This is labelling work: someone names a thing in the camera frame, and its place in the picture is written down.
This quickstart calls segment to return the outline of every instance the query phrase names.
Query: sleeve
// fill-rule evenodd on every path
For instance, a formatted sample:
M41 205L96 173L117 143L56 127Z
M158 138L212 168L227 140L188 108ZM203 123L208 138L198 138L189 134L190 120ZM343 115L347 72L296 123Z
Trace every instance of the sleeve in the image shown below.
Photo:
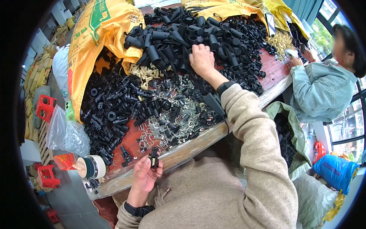
M330 76L321 77L311 84L304 66L292 67L291 75L294 97L303 112L316 117L332 107L333 95L325 80Z
M275 123L261 111L259 98L234 84L221 96L233 123L233 134L242 140L240 165L246 168L244 210L251 228L296 228L298 198L280 152Z
M132 216L130 213L124 209L124 201L122 205L118 209L117 213L117 224L115 226L115 229L132 229L132 228L138 228L140 225L141 217L139 216Z

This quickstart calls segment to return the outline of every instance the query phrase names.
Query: clear plastic bag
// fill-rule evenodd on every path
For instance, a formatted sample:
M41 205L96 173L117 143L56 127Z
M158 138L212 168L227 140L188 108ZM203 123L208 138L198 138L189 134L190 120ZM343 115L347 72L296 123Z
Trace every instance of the clear plastic bag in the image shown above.
M90 139L85 133L83 124L76 121L67 122L65 142L68 152L79 157L90 155Z
M53 150L65 150L66 114L57 104L53 110L52 117L46 134L46 147Z

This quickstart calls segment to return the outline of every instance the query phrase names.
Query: black wristband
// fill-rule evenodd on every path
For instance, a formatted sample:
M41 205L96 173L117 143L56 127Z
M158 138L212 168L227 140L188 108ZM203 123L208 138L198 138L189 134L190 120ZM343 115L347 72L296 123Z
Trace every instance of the black wristband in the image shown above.
M127 203L127 201L124 203L124 209L126 209L126 211L130 213L132 216L140 216L140 217L144 217L147 213L150 213L153 210L155 210L154 206L152 205L146 205L143 207L133 207L132 205Z
M232 81L229 81L229 82L224 82L222 83L218 88L217 88L217 93L219 94L220 98L221 98L221 95L224 91L226 91L229 87L231 87L233 84L235 84L234 82Z

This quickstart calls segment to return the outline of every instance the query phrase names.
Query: stacked sack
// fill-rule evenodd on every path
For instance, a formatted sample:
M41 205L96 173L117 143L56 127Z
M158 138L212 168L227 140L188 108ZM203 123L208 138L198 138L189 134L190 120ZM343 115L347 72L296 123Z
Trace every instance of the stacked sack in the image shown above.
M26 131L24 138L28 140L38 141L38 130L33 125L33 93L36 88L41 87L47 83L48 74L51 71L53 56L56 43L49 44L44 48L41 56L35 58L32 65L29 67L25 82L25 97L26 97Z

